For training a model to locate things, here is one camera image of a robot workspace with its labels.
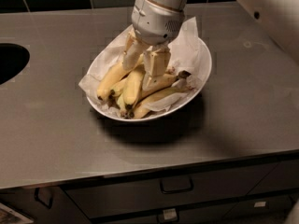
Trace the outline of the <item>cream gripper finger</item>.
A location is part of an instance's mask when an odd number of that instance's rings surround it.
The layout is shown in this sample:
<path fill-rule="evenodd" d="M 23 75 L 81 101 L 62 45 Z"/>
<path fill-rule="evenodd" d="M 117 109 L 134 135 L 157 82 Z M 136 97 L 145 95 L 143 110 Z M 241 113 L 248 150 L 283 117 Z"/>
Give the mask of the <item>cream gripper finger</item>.
<path fill-rule="evenodd" d="M 137 63 L 139 56 L 150 45 L 139 39 L 135 34 L 135 29 L 132 28 L 126 37 L 122 66 L 125 70 L 131 70 Z"/>
<path fill-rule="evenodd" d="M 142 89 L 147 91 L 153 88 L 163 77 L 171 57 L 169 47 L 153 47 L 143 53 L 145 76 Z"/>

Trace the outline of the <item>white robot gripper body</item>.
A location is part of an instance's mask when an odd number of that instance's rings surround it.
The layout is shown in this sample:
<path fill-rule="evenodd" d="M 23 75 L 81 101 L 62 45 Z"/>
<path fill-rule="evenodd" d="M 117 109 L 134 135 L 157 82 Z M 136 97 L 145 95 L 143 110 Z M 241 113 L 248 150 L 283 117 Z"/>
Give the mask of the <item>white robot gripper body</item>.
<path fill-rule="evenodd" d="M 175 39 L 183 21 L 183 9 L 176 0 L 135 0 L 132 13 L 135 34 L 149 45 Z"/>

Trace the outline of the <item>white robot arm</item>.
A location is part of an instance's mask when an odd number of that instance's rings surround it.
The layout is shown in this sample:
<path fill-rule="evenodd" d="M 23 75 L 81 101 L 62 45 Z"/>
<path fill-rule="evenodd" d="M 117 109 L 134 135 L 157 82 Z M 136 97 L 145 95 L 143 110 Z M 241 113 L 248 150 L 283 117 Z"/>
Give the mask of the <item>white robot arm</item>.
<path fill-rule="evenodd" d="M 295 62 L 299 62 L 299 0 L 236 0 Z M 129 70 L 148 47 L 167 46 L 178 36 L 187 0 L 135 0 L 123 53 Z"/>

